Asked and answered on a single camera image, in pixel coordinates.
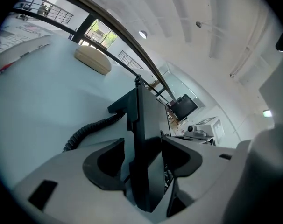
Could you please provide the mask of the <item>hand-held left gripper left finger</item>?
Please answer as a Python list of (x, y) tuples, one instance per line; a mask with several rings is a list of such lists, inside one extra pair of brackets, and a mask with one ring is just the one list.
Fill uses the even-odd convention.
[(21, 180), (13, 195), (39, 224), (147, 224), (126, 198), (124, 159), (122, 138), (63, 152)]

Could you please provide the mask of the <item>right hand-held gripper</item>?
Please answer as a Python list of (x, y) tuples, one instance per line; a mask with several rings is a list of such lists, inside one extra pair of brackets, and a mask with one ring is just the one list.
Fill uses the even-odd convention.
[(225, 133), (219, 117), (206, 118), (195, 125), (190, 125), (184, 136), (198, 140), (205, 140), (218, 146), (223, 140)]

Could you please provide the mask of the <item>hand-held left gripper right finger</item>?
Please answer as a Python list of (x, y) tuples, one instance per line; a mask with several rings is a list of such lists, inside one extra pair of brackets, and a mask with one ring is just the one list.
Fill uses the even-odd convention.
[(174, 216), (197, 201), (225, 170), (235, 150), (179, 138), (162, 138), (162, 155), (173, 175), (166, 217)]

